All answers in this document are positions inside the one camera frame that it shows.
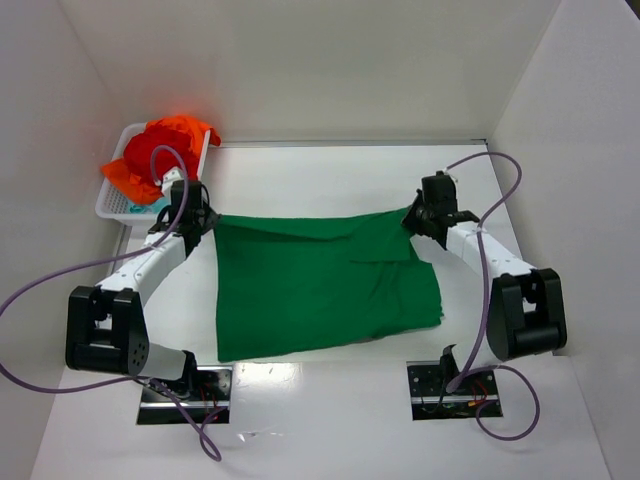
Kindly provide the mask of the green t shirt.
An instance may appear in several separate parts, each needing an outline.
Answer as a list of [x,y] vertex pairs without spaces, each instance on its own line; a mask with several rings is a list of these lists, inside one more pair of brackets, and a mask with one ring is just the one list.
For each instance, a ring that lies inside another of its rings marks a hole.
[[223,217],[214,230],[217,357],[267,358],[430,329],[433,266],[404,208],[341,218]]

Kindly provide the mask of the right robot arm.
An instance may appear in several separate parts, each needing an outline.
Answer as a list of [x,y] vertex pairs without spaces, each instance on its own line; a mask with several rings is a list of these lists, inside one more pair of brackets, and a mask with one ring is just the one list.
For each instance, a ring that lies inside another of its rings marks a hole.
[[559,274],[522,260],[468,210],[458,209],[454,180],[439,171],[421,180],[402,225],[409,232],[437,242],[456,256],[483,283],[482,309],[476,339],[443,351],[452,373],[446,390],[482,367],[547,352],[568,340],[562,284]]

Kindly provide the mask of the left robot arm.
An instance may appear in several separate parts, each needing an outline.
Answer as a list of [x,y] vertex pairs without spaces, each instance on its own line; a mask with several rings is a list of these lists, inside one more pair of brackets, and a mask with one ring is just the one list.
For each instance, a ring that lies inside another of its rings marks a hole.
[[97,285],[79,286],[70,294],[65,361],[74,370],[154,379],[161,384],[155,391],[167,388],[185,399],[200,390],[195,355],[152,343],[144,306],[220,215],[199,181],[174,182],[170,197],[148,231],[142,254]]

